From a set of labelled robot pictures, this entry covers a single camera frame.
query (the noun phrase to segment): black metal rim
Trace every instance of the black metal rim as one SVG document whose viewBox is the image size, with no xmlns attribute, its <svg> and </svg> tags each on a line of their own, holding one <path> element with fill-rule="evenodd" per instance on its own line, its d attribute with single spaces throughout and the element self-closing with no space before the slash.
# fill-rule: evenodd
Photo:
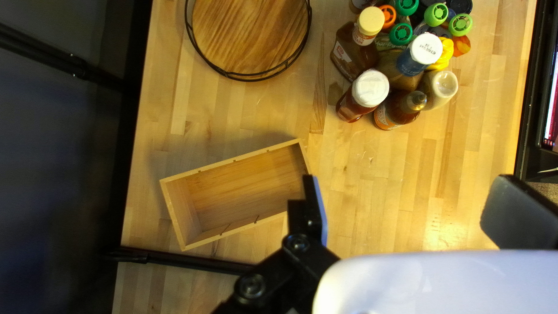
<svg viewBox="0 0 558 314">
<path fill-rule="evenodd" d="M 196 41 L 196 38 L 194 36 L 194 28 L 192 27 L 192 23 L 190 22 L 190 19 L 188 18 L 188 3 L 189 3 L 189 0 L 186 0 L 186 5 L 184 7 L 184 21 L 186 23 L 186 32 L 188 33 L 188 37 L 190 38 L 190 42 L 194 46 L 194 49 L 198 52 L 198 54 L 201 56 L 201 58 L 204 59 L 205 63 L 207 63 L 217 73 L 221 74 L 222 76 L 224 76 L 226 78 L 238 80 L 238 81 L 241 81 L 241 82 L 257 82 L 257 81 L 260 81 L 260 80 L 265 80 L 265 79 L 272 78 L 274 76 L 279 75 L 283 71 L 285 71 L 288 67 L 290 67 L 295 62 L 295 60 L 301 54 L 304 46 L 306 45 L 306 41 L 308 40 L 308 35 L 310 33 L 310 24 L 312 22 L 312 7 L 310 6 L 310 0 L 306 0 L 306 12 L 307 12 L 307 16 L 308 16 L 308 21 L 307 21 L 307 24 L 306 24 L 306 34 L 304 34 L 304 37 L 302 38 L 302 41 L 300 42 L 300 45 L 296 48 L 295 52 L 292 55 L 290 55 L 287 59 L 285 59 L 285 61 L 281 62 L 280 64 L 274 66 L 271 69 L 265 70 L 263 72 L 251 73 L 251 74 L 228 72 L 228 71 L 225 71 L 222 68 L 216 66 L 211 61 L 209 61 L 205 57 L 205 55 L 201 52 L 200 48 L 198 47 L 198 42 Z M 249 78 L 249 77 L 259 77 L 259 76 L 262 76 L 262 75 L 265 75 L 265 74 L 268 74 L 268 73 L 271 73 L 271 74 L 269 76 L 266 76 L 266 77 Z"/>
</svg>

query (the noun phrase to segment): green bottle cap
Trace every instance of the green bottle cap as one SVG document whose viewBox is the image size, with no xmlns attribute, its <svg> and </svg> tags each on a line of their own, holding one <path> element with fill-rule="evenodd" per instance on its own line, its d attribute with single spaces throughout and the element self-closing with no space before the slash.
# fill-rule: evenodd
<svg viewBox="0 0 558 314">
<path fill-rule="evenodd" d="M 448 7 L 443 3 L 434 3 L 424 11 L 424 21 L 430 27 L 442 24 L 448 17 Z"/>
<path fill-rule="evenodd" d="M 410 16 L 418 7 L 419 0 L 395 0 L 395 11 L 400 16 Z"/>
<path fill-rule="evenodd" d="M 466 35 L 471 28 L 473 28 L 473 19 L 470 15 L 466 13 L 461 13 L 454 16 L 451 21 L 448 29 L 453 36 L 461 37 Z"/>
<path fill-rule="evenodd" d="M 407 23 L 396 24 L 389 32 L 389 41 L 396 46 L 407 45 L 413 37 L 413 29 Z"/>
</svg>

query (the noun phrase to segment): white robot part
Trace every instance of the white robot part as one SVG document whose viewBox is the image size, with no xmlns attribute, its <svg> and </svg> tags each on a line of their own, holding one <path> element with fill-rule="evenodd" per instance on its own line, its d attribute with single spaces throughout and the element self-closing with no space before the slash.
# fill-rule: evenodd
<svg viewBox="0 0 558 314">
<path fill-rule="evenodd" d="M 343 259 L 322 277 L 312 313 L 558 313 L 558 251 L 448 251 Z"/>
</svg>

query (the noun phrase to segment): wooden countertop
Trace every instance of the wooden countertop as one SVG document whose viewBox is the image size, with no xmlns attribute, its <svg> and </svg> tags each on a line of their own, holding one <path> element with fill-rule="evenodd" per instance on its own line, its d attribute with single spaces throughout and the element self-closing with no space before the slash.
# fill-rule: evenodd
<svg viewBox="0 0 558 314">
<path fill-rule="evenodd" d="M 495 248 L 479 217 L 493 178 L 513 172 L 535 0 L 477 2 L 472 50 L 450 61 L 457 95 L 392 131 L 369 117 L 336 117 L 349 82 L 329 53 L 354 14 L 347 0 L 311 5 L 310 37 L 294 65 L 242 83 L 196 54 L 184 1 L 154 0 L 122 245 L 180 253 L 159 179 L 299 137 L 321 185 L 328 247 L 340 257 Z M 255 263 L 285 231 L 275 220 L 185 253 Z M 114 313 L 209 313 L 234 280 L 120 263 Z"/>
</svg>

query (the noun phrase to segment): wooden box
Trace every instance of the wooden box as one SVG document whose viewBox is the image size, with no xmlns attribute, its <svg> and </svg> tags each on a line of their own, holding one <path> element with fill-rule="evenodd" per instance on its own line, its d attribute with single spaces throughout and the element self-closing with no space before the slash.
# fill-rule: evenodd
<svg viewBox="0 0 558 314">
<path fill-rule="evenodd" d="M 297 139 L 161 179 L 182 251 L 283 217 L 308 169 Z"/>
</svg>

